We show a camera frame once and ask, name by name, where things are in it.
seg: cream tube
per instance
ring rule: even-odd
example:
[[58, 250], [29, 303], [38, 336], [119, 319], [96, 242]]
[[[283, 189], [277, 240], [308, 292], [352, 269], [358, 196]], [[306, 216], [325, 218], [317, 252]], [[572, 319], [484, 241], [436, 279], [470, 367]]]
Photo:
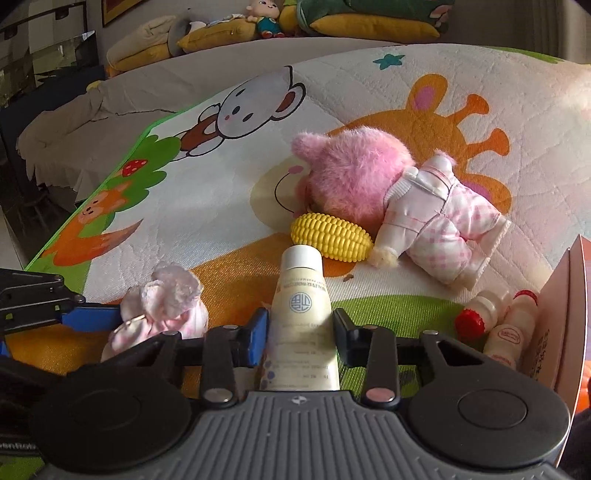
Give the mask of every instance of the cream tube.
[[338, 390], [339, 368], [320, 252], [288, 248], [273, 305], [261, 390]]

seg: pink box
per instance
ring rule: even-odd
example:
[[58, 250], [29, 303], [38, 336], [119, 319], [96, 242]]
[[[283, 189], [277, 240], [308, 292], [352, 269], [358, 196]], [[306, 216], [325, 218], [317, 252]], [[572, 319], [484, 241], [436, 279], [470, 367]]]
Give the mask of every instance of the pink box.
[[572, 414], [581, 390], [587, 344], [583, 249], [589, 258], [591, 242], [578, 236], [542, 288], [538, 324], [519, 368], [556, 391]]

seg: toy corn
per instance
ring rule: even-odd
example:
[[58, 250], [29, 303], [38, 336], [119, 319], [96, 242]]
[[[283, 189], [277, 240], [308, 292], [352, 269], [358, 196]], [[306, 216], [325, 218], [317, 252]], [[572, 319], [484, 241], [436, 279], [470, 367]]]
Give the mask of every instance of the toy corn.
[[360, 226], [324, 213], [306, 213], [291, 224], [291, 240], [309, 245], [323, 257], [342, 262], [365, 260], [374, 246]]

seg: picture frame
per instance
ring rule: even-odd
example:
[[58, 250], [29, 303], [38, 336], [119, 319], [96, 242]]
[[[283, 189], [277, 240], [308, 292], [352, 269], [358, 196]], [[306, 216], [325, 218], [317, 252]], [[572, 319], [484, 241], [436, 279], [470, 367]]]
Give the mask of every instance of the picture frame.
[[145, 0], [100, 0], [103, 27]]

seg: plush doll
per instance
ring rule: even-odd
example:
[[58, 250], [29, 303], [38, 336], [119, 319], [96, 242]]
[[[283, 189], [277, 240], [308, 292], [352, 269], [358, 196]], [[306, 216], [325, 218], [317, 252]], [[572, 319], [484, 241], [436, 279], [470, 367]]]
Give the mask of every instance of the plush doll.
[[279, 7], [272, 0], [253, 0], [248, 7], [249, 22], [256, 23], [256, 30], [263, 38], [283, 38], [285, 34], [277, 23]]
[[307, 200], [366, 229], [376, 267], [394, 267], [406, 252], [443, 284], [471, 290], [510, 226], [458, 181], [453, 159], [441, 151], [419, 169], [402, 142], [368, 127], [334, 137], [303, 133], [292, 150], [310, 165]]

